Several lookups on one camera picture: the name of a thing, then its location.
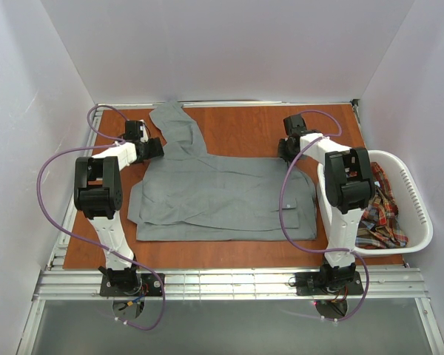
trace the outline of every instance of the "brown tabletop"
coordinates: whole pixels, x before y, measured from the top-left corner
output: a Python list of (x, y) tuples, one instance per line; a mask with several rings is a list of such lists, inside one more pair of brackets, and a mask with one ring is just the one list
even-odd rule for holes
[[(349, 104), (320, 106), (252, 106), (252, 107), (207, 107), (184, 109), (198, 125), (210, 154), (230, 157), (276, 157), (278, 140), (285, 137), (283, 119), (303, 109), (320, 109), (339, 120), (343, 134), (333, 138), (347, 146), (364, 146), (359, 126)], [(160, 131), (149, 119), (151, 109), (129, 109), (125, 114), (130, 120), (144, 119), (153, 137), (161, 137)], [(335, 133), (336, 126), (327, 117), (305, 114), (303, 117), (310, 129), (322, 133)], [(118, 136), (124, 131), (124, 120), (116, 112), (105, 111), (100, 125), (101, 132)], [(97, 137), (96, 144), (110, 143)], [(141, 242), (136, 240), (136, 225), (127, 219), (128, 201), (133, 185), (143, 179), (149, 162), (128, 166), (121, 172), (124, 204), (121, 222), (130, 248), (137, 260), (153, 268), (279, 268), (318, 267), (322, 255), (303, 253), (287, 241), (216, 241), (216, 242)], [(308, 158), (297, 165), (317, 183), (317, 162)], [(98, 240), (97, 234), (78, 212), (73, 231)], [(299, 242), (311, 249), (327, 246), (319, 209), (317, 210), (317, 239)], [(370, 265), (403, 264), (401, 255), (367, 259)], [(71, 238), (64, 268), (97, 268), (105, 265), (100, 248)]]

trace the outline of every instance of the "gray floor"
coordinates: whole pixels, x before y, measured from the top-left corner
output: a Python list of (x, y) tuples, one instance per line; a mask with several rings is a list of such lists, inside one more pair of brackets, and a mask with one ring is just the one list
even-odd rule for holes
[[(147, 302), (137, 322), (149, 325), (159, 305)], [(33, 354), (431, 354), (414, 299), (366, 300), (338, 325), (281, 310), (317, 314), (308, 300), (170, 301), (141, 332), (115, 322), (110, 301), (47, 301)]]

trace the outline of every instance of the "white wall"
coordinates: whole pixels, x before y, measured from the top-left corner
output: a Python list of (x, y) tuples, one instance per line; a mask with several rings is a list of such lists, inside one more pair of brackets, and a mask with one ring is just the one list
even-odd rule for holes
[(41, 0), (96, 102), (359, 98), (413, 0)]
[[(0, 1), (0, 354), (16, 352), (40, 268), (57, 233), (36, 202), (36, 174), (82, 145), (93, 105), (39, 0)], [(61, 221), (71, 157), (52, 166), (45, 200)]]
[(416, 0), (360, 100), (367, 145), (403, 159), (434, 224), (421, 267), (444, 338), (444, 0)]

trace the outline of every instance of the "metal frame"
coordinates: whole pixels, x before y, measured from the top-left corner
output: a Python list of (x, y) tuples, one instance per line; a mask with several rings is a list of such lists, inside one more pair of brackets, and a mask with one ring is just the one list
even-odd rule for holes
[[(158, 104), (113, 105), (120, 109), (149, 109)], [(305, 103), (281, 101), (204, 101), (186, 102), (184, 107), (250, 107), (250, 106), (304, 106)], [(98, 128), (103, 111), (95, 111), (93, 124)], [(96, 134), (91, 131), (87, 145), (94, 144)], [(71, 196), (63, 227), (71, 229), (77, 211)], [(70, 237), (60, 233), (53, 252), (38, 279), (33, 304), (18, 355), (30, 354), (47, 300), (108, 300), (98, 295), (101, 274), (98, 271), (64, 271), (62, 266)], [(299, 297), (295, 288), (289, 286), (289, 278), (295, 272), (316, 271), (313, 268), (234, 268), (209, 270), (156, 270), (166, 274), (166, 298), (168, 300), (313, 300), (314, 297)], [(365, 282), (365, 272), (360, 270)], [(428, 298), (423, 276), (418, 268), (403, 266), (370, 266), (370, 290), (367, 298), (415, 298), (421, 320), (433, 354), (444, 354), (440, 336)]]

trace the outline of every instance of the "robotic arm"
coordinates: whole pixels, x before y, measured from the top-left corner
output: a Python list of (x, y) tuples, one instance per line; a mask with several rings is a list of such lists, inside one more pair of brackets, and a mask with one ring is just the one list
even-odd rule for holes
[[(135, 255), (127, 244), (120, 221), (123, 198), (120, 171), (130, 164), (162, 156), (164, 152), (159, 138), (148, 137), (143, 121), (127, 121), (123, 138), (126, 143), (120, 146), (92, 157), (77, 158), (74, 204), (90, 221), (101, 244), (133, 259)], [(110, 287), (127, 293), (140, 287), (136, 267), (131, 263), (112, 253), (105, 253), (105, 262), (106, 267), (99, 270)]]
[[(323, 138), (316, 130), (308, 130), (301, 115), (290, 116), (283, 122), (288, 138), (280, 140), (279, 156), (291, 162), (302, 149), (312, 144), (304, 154), (324, 166), (325, 193), (332, 208), (327, 249), (352, 250), (363, 210), (369, 205), (375, 191), (368, 151), (363, 147), (337, 144)], [(337, 290), (354, 280), (355, 260), (352, 254), (330, 251), (324, 257), (325, 263), (320, 267), (319, 274), (308, 281), (311, 289), (319, 286)]]

